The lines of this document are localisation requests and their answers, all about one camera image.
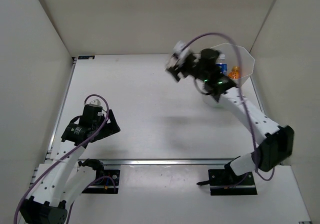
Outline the clear bottle yellow cap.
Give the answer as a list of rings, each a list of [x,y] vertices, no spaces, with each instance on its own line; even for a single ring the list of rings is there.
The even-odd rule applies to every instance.
[[[166,64],[165,64],[165,69],[166,69],[166,70],[169,70],[169,69],[175,67],[178,61],[179,61],[179,59],[176,57],[176,55],[175,55],[175,54],[172,54],[172,55],[168,58],[168,60],[167,60],[167,62],[166,62]]]

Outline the blue label water bottle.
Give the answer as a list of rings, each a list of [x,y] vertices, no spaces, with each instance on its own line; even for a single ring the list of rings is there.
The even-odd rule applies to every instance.
[[[220,54],[216,60],[216,65],[220,68],[220,73],[227,75],[228,65],[226,63],[226,57],[224,54]]]

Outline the orange label juice bottle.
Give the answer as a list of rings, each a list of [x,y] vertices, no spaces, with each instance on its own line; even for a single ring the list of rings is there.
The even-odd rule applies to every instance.
[[[234,80],[240,79],[241,75],[240,75],[240,67],[238,66],[234,66],[231,69],[231,72],[228,74],[228,77]]]

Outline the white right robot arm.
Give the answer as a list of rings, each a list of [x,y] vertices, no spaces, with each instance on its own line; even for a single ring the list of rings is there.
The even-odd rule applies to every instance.
[[[189,48],[176,47],[166,66],[176,81],[192,76],[203,82],[202,95],[211,96],[231,112],[251,132],[253,151],[225,165],[224,177],[230,184],[238,183],[243,174],[269,172],[293,153],[294,130],[280,126],[258,110],[242,94],[240,87],[222,74],[216,65],[220,53],[207,48],[196,57]]]

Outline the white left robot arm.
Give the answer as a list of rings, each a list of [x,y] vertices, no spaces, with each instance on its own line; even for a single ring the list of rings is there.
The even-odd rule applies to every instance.
[[[83,113],[67,125],[56,159],[19,203],[18,212],[27,224],[64,224],[76,198],[89,186],[107,179],[101,161],[80,156],[88,144],[120,132],[113,111],[86,104]]]

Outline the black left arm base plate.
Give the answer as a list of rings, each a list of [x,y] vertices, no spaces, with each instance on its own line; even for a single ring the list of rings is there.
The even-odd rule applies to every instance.
[[[90,167],[95,171],[95,182],[83,190],[83,194],[110,194],[119,192],[120,169],[110,169],[100,160],[78,161],[79,167]]]

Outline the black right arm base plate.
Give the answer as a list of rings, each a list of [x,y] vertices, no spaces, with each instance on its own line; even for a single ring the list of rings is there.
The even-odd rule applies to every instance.
[[[225,169],[209,169],[208,180],[198,186],[209,185],[211,196],[254,196],[257,195],[252,172],[240,176],[229,174]]]

